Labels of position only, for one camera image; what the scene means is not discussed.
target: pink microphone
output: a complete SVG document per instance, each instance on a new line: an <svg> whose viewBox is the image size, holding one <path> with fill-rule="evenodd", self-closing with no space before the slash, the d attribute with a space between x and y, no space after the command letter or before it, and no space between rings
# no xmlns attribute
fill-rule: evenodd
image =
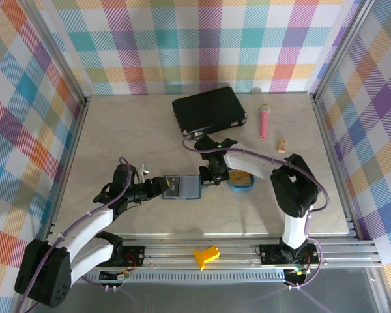
<svg viewBox="0 0 391 313"><path fill-rule="evenodd" d="M261 139L267 137L269 111L270 108L266 104L259 107L259 112L261 112Z"/></svg>

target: colorful plaid wall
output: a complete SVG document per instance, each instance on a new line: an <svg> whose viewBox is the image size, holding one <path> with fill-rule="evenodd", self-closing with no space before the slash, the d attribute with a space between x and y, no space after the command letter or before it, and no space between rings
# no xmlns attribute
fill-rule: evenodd
<svg viewBox="0 0 391 313"><path fill-rule="evenodd" d="M353 4L351 5L351 8L349 9L349 12L346 16L346 19L343 21L343 24L340 27L339 33L336 36L336 39L334 40L332 46L330 47L329 53L326 56L326 59L322 65L322 67L319 70L319 73L317 75L317 79L314 81L313 87L310 90L310 93L314 94L317 87L319 86L321 79L325 75L325 72L327 70L327 67L329 66L330 62L332 61L334 57L334 53L336 52L336 49L338 48L341 40L343 39L343 36L346 33L346 30L349 26L349 24L352 21L353 16L356 13L357 8L359 7L359 4L361 3L361 0L353 0Z"/></svg>
<svg viewBox="0 0 391 313"><path fill-rule="evenodd" d="M79 80L108 95L222 83L238 93L305 91L348 23L338 14L357 2L52 0L51 12L36 1Z"/></svg>
<svg viewBox="0 0 391 313"><path fill-rule="evenodd" d="M0 313L49 216L79 109L16 0L0 1Z"/></svg>
<svg viewBox="0 0 391 313"><path fill-rule="evenodd" d="M378 0L321 104L367 238L391 285L391 0Z"/></svg>

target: beige table surface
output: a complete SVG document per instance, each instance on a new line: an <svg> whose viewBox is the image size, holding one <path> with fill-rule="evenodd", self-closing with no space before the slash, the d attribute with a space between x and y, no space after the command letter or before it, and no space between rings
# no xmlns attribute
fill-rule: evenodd
<svg viewBox="0 0 391 313"><path fill-rule="evenodd" d="M199 154L185 150L172 110L182 95L94 96L85 119L80 142L57 219L57 229L69 226L87 211L91 200L113 177L120 156L139 166L150 163L158 175L197 175L205 165ZM300 154L314 176L330 194L330 206L311 219L311 234L347 233L345 215L330 170L310 98L305 94L238 95L248 121L242 127L211 137L232 138L246 147L278 158ZM259 138L258 108L271 108L268 138ZM279 155L279 138L287 152ZM316 207L324 202L319 196ZM256 179L249 192L233 192L227 183L202 190L200 200L163 200L157 197L123 213L107 228L112 233L267 233L281 235L283 212L270 181Z"/></svg>

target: metal frame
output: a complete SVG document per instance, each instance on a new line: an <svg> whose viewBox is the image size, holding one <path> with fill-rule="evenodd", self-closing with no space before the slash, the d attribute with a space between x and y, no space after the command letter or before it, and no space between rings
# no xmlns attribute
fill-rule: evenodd
<svg viewBox="0 0 391 313"><path fill-rule="evenodd" d="M62 77L65 79L70 90L84 106L87 102L86 96L84 95L75 75L72 73L70 66L62 55L55 39L51 35L51 32L43 20L42 15L39 13L36 5L30 0L18 0L18 2L26 16L29 18L29 21L32 23L33 28L38 33L40 40L44 44L51 58L61 71Z"/></svg>
<svg viewBox="0 0 391 313"><path fill-rule="evenodd" d="M77 127L76 127L74 135L72 137L71 146L68 149L68 156L66 158L66 165L64 167L64 170L63 170L63 173L61 176L61 184L59 186L57 197L55 199L55 205L52 208L52 216L48 220L48 223L46 224L47 230L46 230L45 234L48 234L50 232L51 227L55 225L55 221L57 220L57 217L59 214L59 209L61 208L61 204L63 201L63 196L64 196L66 184L68 183L68 178L70 176L72 163L74 161L74 156L77 151L78 143L80 142L81 132L83 131L85 117L87 116L87 112L89 110L90 99L91 98L88 98L85 105L83 107L81 107L81 109L80 109L80 114L78 115Z"/></svg>
<svg viewBox="0 0 391 313"><path fill-rule="evenodd" d="M318 103L313 99L311 99L311 101L313 102L313 109L316 116L317 124L319 125L321 138L323 140L323 145L325 146L326 149L328 162L332 170L336 188L338 189L338 194L340 197L340 202L343 206L343 210L345 211L346 217L350 218L355 223L355 232L357 234L357 237L359 239L363 239L364 236L358 223L358 217L356 216L355 210L353 209L352 201L347 191L347 186L345 184L345 179L341 172L341 168L338 162L338 158L336 156L336 152L333 149L334 145L332 143L332 140L330 139L329 130L325 123L323 113Z"/></svg>
<svg viewBox="0 0 391 313"><path fill-rule="evenodd" d="M349 234L341 237L317 237L323 248L323 268L380 267L373 241L359 241L351 220ZM119 235L123 245L145 246L143 266L136 270L192 270L197 269L194 250L217 246L220 257L206 264L206 270L223 269L292 269L292 265L261 265L255 251L257 245L277 244L279 238L269 235ZM120 271L120 267L104 267L105 271Z"/></svg>
<svg viewBox="0 0 391 313"><path fill-rule="evenodd" d="M377 0L362 0L361 4L359 4L353 19L346 30L345 36L334 52L334 57L331 60L323 76L323 79L317 86L316 92L314 94L315 99L319 100L323 93L327 90L327 87L332 83L334 76L336 75L341 65L341 62L343 61L343 58L349 52L349 49L355 41L362 24L365 22L366 17L368 16L369 12L371 12L371 9L376 2Z"/></svg>

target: mounting plate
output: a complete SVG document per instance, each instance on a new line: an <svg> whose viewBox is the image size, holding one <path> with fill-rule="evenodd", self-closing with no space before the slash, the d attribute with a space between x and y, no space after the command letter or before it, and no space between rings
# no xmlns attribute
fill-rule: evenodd
<svg viewBox="0 0 391 313"><path fill-rule="evenodd" d="M99 267L141 267L145 259L144 246L123 246L123 258L121 263L106 261L98 264Z"/></svg>
<svg viewBox="0 0 391 313"><path fill-rule="evenodd" d="M295 263L301 265L308 264L308 259L305 254L310 256L310 264L319 263L316 246L312 243L309 243L304 248L301 257L295 260ZM290 264L287 259L282 256L280 245L259 245L259 255L261 256L262 265Z"/></svg>

